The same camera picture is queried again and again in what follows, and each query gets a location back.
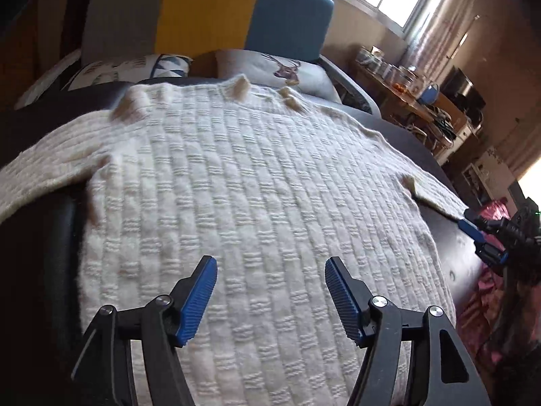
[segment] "blue container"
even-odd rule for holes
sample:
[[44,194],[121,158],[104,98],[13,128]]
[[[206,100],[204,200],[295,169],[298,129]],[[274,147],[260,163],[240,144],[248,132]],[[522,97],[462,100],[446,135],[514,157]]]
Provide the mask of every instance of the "blue container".
[[436,83],[430,84],[426,90],[421,94],[421,97],[417,99],[418,102],[425,105],[432,105],[436,102],[439,95],[439,86]]

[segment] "wooden desk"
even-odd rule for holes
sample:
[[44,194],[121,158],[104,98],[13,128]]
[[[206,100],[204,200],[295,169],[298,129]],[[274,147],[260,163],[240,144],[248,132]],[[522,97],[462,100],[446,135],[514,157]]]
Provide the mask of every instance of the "wooden desk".
[[434,105],[434,107],[441,108],[449,116],[451,116],[451,125],[453,125],[455,132],[458,133],[468,124],[467,116],[460,111],[443,93],[438,94],[438,98],[432,105]]
[[425,120],[428,123],[434,121],[434,113],[430,111],[424,105],[419,104],[412,96],[409,94],[401,93],[398,90],[392,88],[388,83],[386,83],[379,75],[374,74],[363,67],[362,65],[355,63],[356,74],[361,74],[363,78],[369,78],[377,86],[376,89],[385,94],[385,102],[389,98],[398,102],[399,106],[412,112],[419,116],[421,119]]

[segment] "sofa backrest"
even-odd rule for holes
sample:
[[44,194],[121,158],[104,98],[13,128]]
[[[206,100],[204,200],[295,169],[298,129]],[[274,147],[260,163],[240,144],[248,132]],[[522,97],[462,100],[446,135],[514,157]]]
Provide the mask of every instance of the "sofa backrest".
[[314,61],[333,5],[332,0],[89,0],[82,64],[150,53],[196,58],[221,48]]

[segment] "yellow cushion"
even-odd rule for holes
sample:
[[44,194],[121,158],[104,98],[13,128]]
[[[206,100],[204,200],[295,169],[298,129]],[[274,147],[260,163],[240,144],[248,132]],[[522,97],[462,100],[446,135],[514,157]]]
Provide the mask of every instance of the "yellow cushion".
[[220,48],[244,48],[256,0],[163,0],[155,53],[195,58]]

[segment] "sofa armrest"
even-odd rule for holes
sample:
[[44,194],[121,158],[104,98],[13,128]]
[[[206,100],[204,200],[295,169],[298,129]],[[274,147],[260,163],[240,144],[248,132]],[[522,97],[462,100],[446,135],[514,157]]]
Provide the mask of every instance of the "sofa armrest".
[[345,74],[323,55],[319,56],[317,63],[323,67],[323,69],[329,75],[329,78],[338,82],[342,87],[344,87],[357,102],[360,104],[367,103],[369,105],[369,111],[367,111],[367,113],[381,118],[381,113],[378,105],[374,102],[374,99],[372,99],[353,79],[351,79],[347,74]]

